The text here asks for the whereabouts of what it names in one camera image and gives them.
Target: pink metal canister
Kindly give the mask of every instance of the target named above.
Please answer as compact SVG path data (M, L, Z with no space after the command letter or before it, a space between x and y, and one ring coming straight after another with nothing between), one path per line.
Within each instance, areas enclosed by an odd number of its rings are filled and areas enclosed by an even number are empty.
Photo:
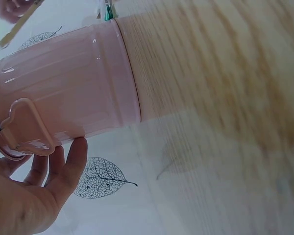
M56 146L140 122L135 82L115 20L0 60L0 152L47 156Z

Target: wooden surface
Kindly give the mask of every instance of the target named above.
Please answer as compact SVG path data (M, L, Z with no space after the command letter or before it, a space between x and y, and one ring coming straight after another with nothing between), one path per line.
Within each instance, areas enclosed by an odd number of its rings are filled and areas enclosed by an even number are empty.
M169 235L294 235L294 0L120 0Z

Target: hand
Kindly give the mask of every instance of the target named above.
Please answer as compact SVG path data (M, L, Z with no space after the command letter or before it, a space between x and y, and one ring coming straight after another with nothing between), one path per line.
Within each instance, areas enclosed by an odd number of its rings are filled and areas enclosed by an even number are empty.
M75 190L87 161L87 142L74 140L64 163L62 147L48 157L34 156L23 182L11 180L13 172L25 163L0 158L0 235L31 235L46 230L57 218L62 206Z
M33 3L34 0L0 0L0 17L14 24Z

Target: leaf print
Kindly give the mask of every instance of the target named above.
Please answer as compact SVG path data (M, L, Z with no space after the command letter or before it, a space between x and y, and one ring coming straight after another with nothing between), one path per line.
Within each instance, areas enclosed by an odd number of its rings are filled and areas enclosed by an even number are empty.
M30 47L36 43L42 42L46 39L52 38L54 35L56 35L57 32L60 31L60 29L62 29L62 26L55 32L45 32L45 33L41 33L38 34L36 36L31 37L30 39L28 39L26 42L24 42L18 50L22 50L25 49L27 47Z
M101 198L118 191L126 180L122 171L104 158L89 158L74 194L87 199Z

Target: canister handle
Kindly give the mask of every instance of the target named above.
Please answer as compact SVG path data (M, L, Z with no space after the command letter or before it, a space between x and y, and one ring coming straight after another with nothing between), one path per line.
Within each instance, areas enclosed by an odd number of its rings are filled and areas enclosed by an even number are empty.
M48 149L35 148L30 144L23 144L23 145L19 144L19 143L17 143L13 134L9 130L8 126L14 120L16 109L20 106L23 106L24 104L30 109L30 111L34 115L41 133L43 134L44 138L47 140L47 144L49 145ZM16 150L18 152L29 151L29 152L32 152L33 154L36 154L39 156L48 156L55 151L55 145L52 141L52 138L51 138L48 130L46 129L41 117L39 116L39 113L38 113L35 105L28 98L21 98L21 99L18 99L12 103L10 111L9 111L9 117L7 119L5 119L0 125L0 133L5 138L8 146L12 150Z

